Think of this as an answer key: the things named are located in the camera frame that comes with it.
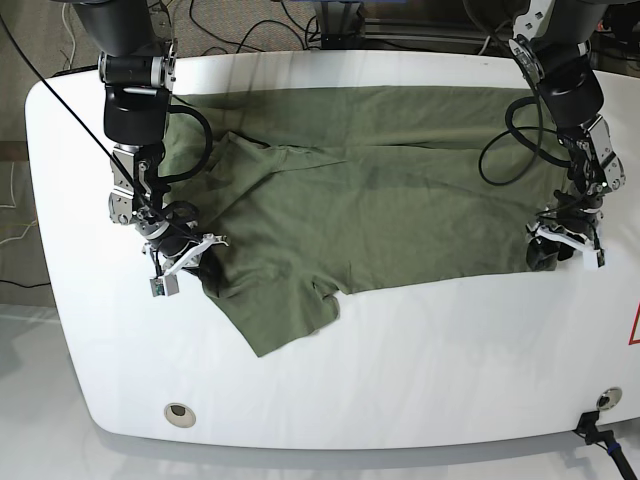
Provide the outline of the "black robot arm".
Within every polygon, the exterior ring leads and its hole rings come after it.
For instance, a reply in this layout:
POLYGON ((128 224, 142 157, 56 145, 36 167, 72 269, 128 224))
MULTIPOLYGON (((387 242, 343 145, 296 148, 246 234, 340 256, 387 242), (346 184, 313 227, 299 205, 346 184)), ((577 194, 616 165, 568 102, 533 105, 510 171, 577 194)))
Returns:
POLYGON ((604 94, 589 60, 590 37, 607 1, 528 1, 517 9, 509 48, 569 151, 564 163, 570 187, 556 191, 555 206, 537 213, 529 227, 527 264, 550 269, 580 252, 586 267, 605 263, 598 219, 606 195, 624 186, 626 175, 601 114, 604 94))
POLYGON ((113 141, 111 220, 132 225, 153 263, 154 296, 178 293, 177 274, 195 274, 202 254, 224 238, 196 231, 199 211, 189 202, 165 202, 173 184, 199 173, 213 150, 205 117, 172 102, 177 60, 167 7, 161 1, 72 1, 87 34, 100 50, 97 70, 105 87, 103 130, 113 141), (203 129, 204 149, 189 169, 163 176, 163 143, 172 115, 186 115, 203 129))

